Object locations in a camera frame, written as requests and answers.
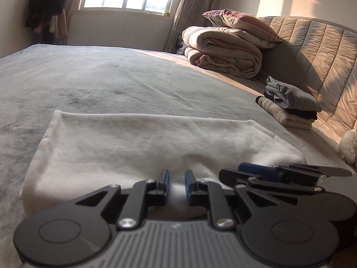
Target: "dark jacket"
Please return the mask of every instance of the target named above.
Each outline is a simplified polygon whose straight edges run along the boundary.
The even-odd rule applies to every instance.
[[[60,15],[65,6],[66,0],[30,0],[29,16],[26,20],[26,26],[35,29],[41,22],[51,21],[52,15]]]

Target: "window frame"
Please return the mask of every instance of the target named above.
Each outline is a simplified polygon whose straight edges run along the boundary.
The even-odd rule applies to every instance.
[[[128,0],[123,0],[123,6],[121,8],[103,7],[104,2],[105,2],[105,0],[103,0],[101,7],[84,7],[85,0],[80,0],[78,10],[119,10],[119,11],[139,12],[139,13],[147,13],[147,14],[154,14],[154,15],[169,17],[171,10],[172,10],[174,0],[167,0],[167,4],[166,4],[164,13],[145,10],[147,0],[143,0],[141,9],[126,8]]]

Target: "stuffed animal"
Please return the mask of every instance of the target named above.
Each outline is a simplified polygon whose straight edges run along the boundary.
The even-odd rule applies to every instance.
[[[338,146],[338,154],[340,158],[347,164],[355,164],[355,168],[357,169],[356,153],[357,131],[347,131],[346,134],[342,137]]]

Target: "padded headboard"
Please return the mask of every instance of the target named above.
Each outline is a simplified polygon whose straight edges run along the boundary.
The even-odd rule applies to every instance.
[[[284,40],[263,50],[257,79],[296,85],[322,106],[319,120],[338,136],[357,128],[357,31],[306,17],[262,17]]]

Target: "bed sheet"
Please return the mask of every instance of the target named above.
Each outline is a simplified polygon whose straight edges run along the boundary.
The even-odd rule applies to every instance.
[[[252,119],[308,163],[350,168],[314,131],[281,126],[245,85],[184,56],[126,48],[38,44],[0,59],[0,267],[20,265],[12,244],[25,217],[18,194],[55,110]]]

